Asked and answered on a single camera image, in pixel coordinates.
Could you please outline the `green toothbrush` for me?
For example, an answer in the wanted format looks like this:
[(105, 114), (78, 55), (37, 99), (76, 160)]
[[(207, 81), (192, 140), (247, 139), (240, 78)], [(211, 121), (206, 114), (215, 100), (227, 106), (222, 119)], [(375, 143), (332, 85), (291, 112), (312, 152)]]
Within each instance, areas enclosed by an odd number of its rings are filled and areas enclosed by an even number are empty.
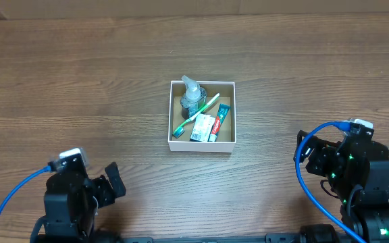
[(179, 138), (184, 133), (184, 126), (190, 122), (193, 122), (201, 113), (210, 108), (220, 97), (220, 93), (217, 93), (208, 103), (201, 107), (194, 115), (182, 122), (177, 128), (172, 132), (172, 136)]

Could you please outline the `Colgate toothpaste tube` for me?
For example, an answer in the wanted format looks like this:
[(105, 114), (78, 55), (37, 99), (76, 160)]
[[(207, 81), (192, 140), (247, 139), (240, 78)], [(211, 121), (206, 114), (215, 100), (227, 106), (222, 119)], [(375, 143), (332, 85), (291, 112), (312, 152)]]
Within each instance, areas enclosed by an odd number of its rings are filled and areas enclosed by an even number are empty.
[(231, 106), (229, 105), (225, 105), (223, 103), (221, 103), (219, 105), (219, 109), (217, 111), (217, 117), (215, 119), (215, 122), (213, 124), (213, 127), (211, 129), (211, 132), (210, 132), (210, 135), (209, 135), (209, 138), (208, 138), (208, 141), (209, 142), (215, 142), (217, 140), (217, 137), (218, 137), (218, 133), (219, 133), (219, 130), (227, 116), (227, 114), (229, 113), (229, 111), (231, 110)]

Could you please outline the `green white soap package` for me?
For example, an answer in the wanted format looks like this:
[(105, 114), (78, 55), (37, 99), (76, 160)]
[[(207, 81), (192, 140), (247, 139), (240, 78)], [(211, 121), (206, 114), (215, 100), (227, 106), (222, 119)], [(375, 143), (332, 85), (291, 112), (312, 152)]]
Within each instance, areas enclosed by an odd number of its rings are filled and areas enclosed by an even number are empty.
[(190, 140), (194, 142), (207, 142), (215, 118), (211, 115), (199, 114), (196, 119), (190, 135)]

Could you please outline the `clear soap pump bottle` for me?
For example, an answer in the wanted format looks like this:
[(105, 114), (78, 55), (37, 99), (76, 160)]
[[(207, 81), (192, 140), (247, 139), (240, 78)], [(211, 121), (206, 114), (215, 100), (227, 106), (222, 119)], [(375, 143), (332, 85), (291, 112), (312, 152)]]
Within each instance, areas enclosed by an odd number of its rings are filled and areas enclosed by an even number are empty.
[(182, 117), (188, 119), (204, 106), (207, 93), (203, 87), (188, 76), (183, 76), (182, 81), (186, 87), (185, 93), (180, 99)]

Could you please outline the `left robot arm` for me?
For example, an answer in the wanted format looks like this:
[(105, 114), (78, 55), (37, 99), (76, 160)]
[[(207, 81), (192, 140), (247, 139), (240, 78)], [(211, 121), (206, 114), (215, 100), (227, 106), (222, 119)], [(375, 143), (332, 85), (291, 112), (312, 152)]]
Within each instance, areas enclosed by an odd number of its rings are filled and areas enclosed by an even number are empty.
[(105, 172), (90, 179), (82, 162), (62, 162), (47, 180), (45, 215), (37, 219), (30, 241), (121, 242), (115, 233), (94, 229), (98, 209), (126, 195), (117, 164), (110, 163)]

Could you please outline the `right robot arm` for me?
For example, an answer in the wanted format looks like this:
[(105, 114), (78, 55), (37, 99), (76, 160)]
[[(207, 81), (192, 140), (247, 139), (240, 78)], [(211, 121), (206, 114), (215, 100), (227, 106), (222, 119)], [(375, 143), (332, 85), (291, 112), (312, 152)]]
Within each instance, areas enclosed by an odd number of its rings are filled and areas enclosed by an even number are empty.
[(324, 178), (342, 205), (341, 222), (365, 242), (389, 242), (389, 149), (361, 128), (330, 142), (300, 131), (294, 160)]

